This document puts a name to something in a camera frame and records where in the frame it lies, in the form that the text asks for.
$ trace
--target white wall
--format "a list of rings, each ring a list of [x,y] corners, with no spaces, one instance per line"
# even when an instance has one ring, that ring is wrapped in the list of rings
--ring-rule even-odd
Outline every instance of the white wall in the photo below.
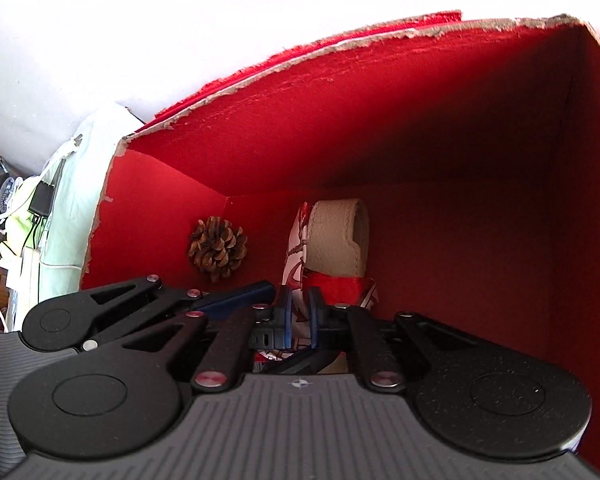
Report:
[[[148,120],[285,48],[449,9],[566,12],[600,33],[600,0],[0,0],[0,155],[36,171],[104,103]]]

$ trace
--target metal screw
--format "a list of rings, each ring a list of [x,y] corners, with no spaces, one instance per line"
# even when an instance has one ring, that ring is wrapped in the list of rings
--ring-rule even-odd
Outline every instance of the metal screw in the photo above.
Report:
[[[376,372],[371,376],[371,384],[379,388],[393,388],[402,382],[402,375],[398,372]]]
[[[196,375],[196,384],[205,388],[217,388],[226,383],[226,375],[222,372],[200,372]]]
[[[95,350],[98,347],[98,342],[93,339],[87,339],[84,343],[82,343],[82,349],[86,352],[89,350]]]

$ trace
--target cardboard box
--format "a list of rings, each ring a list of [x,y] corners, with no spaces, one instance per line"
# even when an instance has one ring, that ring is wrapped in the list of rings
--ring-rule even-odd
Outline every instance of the cardboard box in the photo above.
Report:
[[[600,42],[569,16],[386,23],[203,88],[125,139],[83,287],[187,260],[199,218],[249,236],[219,287],[279,282],[301,202],[359,197],[378,317],[416,310],[555,362],[593,397],[600,468]]]

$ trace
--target brown pine cone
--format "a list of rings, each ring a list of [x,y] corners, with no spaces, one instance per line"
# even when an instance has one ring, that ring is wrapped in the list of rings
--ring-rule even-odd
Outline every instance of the brown pine cone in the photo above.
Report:
[[[198,220],[190,240],[191,263],[209,274],[213,283],[231,276],[247,254],[247,237],[242,228],[234,230],[231,222],[219,216],[210,216],[206,222]]]

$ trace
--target beige roll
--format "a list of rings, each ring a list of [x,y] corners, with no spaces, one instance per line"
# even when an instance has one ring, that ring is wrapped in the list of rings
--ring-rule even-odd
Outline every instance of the beige roll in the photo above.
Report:
[[[330,276],[365,275],[369,216],[362,200],[320,200],[309,216],[306,266]]]

